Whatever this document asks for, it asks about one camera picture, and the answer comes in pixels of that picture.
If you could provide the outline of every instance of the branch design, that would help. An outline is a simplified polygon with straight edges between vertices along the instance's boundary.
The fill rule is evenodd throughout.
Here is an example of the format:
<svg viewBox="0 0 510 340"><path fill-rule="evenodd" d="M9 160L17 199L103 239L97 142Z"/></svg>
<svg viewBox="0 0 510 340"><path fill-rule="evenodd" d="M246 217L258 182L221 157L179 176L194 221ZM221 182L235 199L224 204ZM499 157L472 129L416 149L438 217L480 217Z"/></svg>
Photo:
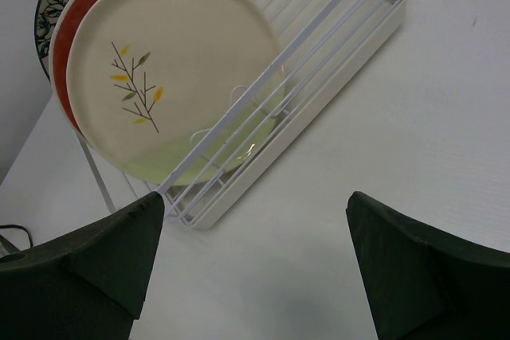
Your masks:
<svg viewBox="0 0 510 340"><path fill-rule="evenodd" d="M151 111L156 102L161 99L161 95L163 94L163 87L159 87L156 89L156 86L147 86L147 73L143 71L143 87L142 85L137 85L135 82L135 71L139 67L141 67L148 60L151 53L146 53L141 56L138 60L138 63L135 64L135 58L131 58L131 66L128 67L124 63L123 57L129 51L129 45L126 45L121 50L118 50L115 43L112 41L112 47L116 53L116 59L112 62L112 67L119 69L122 73L111 75L110 79L114 80L114 87L122 89L127 92L124 95L122 102L132 101L131 107L122 107L125 111L132 113L133 115L138 116L139 118L133 121L133 123L146 123L147 121L151 121L154 129L157 133L159 133L159 129L152 118ZM152 97L147 98L149 92L153 91Z"/></svg>

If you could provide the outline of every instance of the yellow leaf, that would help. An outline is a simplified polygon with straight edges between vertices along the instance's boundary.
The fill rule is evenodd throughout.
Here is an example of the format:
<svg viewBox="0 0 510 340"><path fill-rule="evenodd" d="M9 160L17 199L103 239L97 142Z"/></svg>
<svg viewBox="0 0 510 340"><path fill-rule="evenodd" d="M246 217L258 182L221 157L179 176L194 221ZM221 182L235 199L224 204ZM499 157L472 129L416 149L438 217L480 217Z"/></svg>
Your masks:
<svg viewBox="0 0 510 340"><path fill-rule="evenodd" d="M156 93L154 94L154 101L157 101L161 98L161 95L163 94L163 87L159 87Z"/></svg>
<svg viewBox="0 0 510 340"><path fill-rule="evenodd" d="M127 77L126 75L113 75L113 76L110 76L110 78L112 80L117 80L117 81L129 81L129 77Z"/></svg>
<svg viewBox="0 0 510 340"><path fill-rule="evenodd" d="M124 48L120 50L120 55L124 56L126 53L128 53L129 45L126 45Z"/></svg>

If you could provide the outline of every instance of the white wall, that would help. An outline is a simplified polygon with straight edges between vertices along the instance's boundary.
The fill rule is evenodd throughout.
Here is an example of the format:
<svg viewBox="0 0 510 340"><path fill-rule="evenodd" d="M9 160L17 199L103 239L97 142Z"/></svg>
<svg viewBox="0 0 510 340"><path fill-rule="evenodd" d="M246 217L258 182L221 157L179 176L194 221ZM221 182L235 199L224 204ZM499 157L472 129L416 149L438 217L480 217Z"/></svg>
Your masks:
<svg viewBox="0 0 510 340"><path fill-rule="evenodd" d="M37 0L0 0L0 183L51 94L33 42Z"/></svg>

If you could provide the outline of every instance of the dish rack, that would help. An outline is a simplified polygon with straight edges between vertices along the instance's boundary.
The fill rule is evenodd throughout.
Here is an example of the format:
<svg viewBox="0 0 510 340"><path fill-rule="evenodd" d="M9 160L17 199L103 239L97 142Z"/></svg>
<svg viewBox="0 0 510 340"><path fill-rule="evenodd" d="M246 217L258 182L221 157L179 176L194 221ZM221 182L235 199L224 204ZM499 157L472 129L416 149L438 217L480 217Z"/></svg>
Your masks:
<svg viewBox="0 0 510 340"><path fill-rule="evenodd" d="M400 26L406 6L406 0L255 2L271 21L285 48L253 84L240 84L233 90L229 110L213 127L195 134L194 148L161 185L142 182L120 172L80 141L111 213L146 193L157 191L165 198L169 222L181 221L196 229L211 227ZM265 100L258 100L255 95L282 66L285 79L272 94L284 87L285 97L269 110L266 105L272 94ZM217 163L216 158L244 124L214 155L207 149L248 103L254 103L256 108L245 123L257 114L264 116L252 135L265 121L277 119L277 123L264 143L253 148L241 166L226 173L226 164L245 149L251 135L223 163ZM201 172L188 186L173 186L186 168L199 159L206 162L202 171L212 166L215 175L208 182L197 183Z"/></svg>

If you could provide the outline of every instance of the dish rack tray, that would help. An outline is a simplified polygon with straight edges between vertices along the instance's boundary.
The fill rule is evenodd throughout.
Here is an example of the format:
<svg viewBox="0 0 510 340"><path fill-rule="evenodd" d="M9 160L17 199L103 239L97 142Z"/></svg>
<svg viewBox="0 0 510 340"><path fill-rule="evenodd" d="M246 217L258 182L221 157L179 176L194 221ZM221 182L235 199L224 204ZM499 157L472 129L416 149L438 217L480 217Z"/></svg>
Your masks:
<svg viewBox="0 0 510 340"><path fill-rule="evenodd" d="M250 86L234 89L230 109L201 137L166 181L156 186L142 182L117 170L88 145L81 147L96 178L108 210L117 209L143 195L157 191L165 197L166 217L171 223L181 221L196 229L211 227L277 159L284 149L306 128L338 91L358 72L385 40L402 24L406 0L255 0L271 21L285 48L273 63ZM269 110L266 100L255 95L282 67L285 96ZM262 145L254 148L237 169L224 171L246 146L242 143L229 159L217 162L221 151L235 139L241 125L215 154L209 145L222 133L248 103L256 108L250 118L262 113L277 122ZM215 169L215 175L203 183L173 186L195 161L206 163L202 170Z"/></svg>

